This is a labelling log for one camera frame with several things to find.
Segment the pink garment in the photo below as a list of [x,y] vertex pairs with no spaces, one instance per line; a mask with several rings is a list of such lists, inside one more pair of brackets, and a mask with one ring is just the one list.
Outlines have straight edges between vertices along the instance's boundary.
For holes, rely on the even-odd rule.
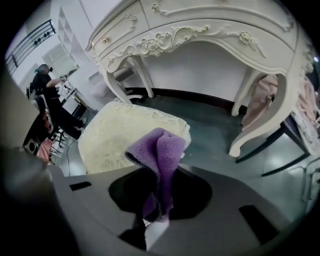
[[[305,76],[300,83],[299,96],[296,102],[297,109],[316,125],[316,94],[312,83]],[[269,74],[259,80],[252,92],[245,116],[242,119],[242,130],[248,128],[259,119],[269,108],[273,96],[277,93],[278,78],[275,74]]]
[[273,74],[265,76],[254,85],[246,114],[242,119],[242,130],[245,130],[266,112],[277,89],[278,78]]
[[41,160],[49,163],[50,161],[50,149],[52,147],[53,141],[46,138],[39,147],[38,152],[36,153],[36,156],[40,158]]

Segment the purple towel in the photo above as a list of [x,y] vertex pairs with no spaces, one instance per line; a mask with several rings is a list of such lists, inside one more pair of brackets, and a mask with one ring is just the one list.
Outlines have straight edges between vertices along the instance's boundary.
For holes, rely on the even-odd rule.
[[131,162],[148,168],[156,175],[155,194],[150,194],[142,210],[143,218],[149,216],[146,218],[148,221],[159,220],[173,208],[173,176],[184,147],[183,138],[165,129],[156,128],[129,146],[125,152],[125,156]]

